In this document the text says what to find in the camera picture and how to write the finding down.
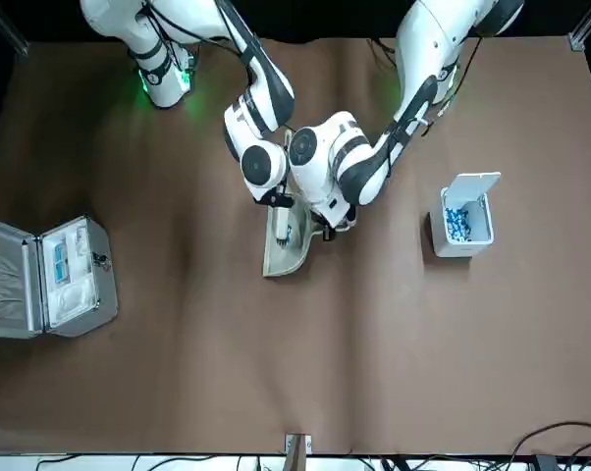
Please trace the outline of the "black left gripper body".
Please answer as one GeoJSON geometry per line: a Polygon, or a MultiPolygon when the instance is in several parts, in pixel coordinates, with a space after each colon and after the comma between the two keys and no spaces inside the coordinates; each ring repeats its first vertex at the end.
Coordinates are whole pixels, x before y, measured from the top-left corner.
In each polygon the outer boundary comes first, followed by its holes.
{"type": "Polygon", "coordinates": [[[336,238],[337,233],[343,233],[349,231],[356,224],[356,207],[351,205],[345,217],[336,226],[332,227],[331,224],[322,218],[323,230],[322,238],[324,241],[332,241],[336,238]]]}

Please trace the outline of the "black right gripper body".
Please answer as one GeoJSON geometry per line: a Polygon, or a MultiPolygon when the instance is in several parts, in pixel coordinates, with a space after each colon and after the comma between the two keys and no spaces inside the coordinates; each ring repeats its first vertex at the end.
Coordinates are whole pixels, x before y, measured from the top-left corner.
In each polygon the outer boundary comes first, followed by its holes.
{"type": "Polygon", "coordinates": [[[268,189],[261,197],[254,199],[256,204],[272,208],[292,208],[295,200],[287,193],[287,186],[279,184],[268,189]]]}

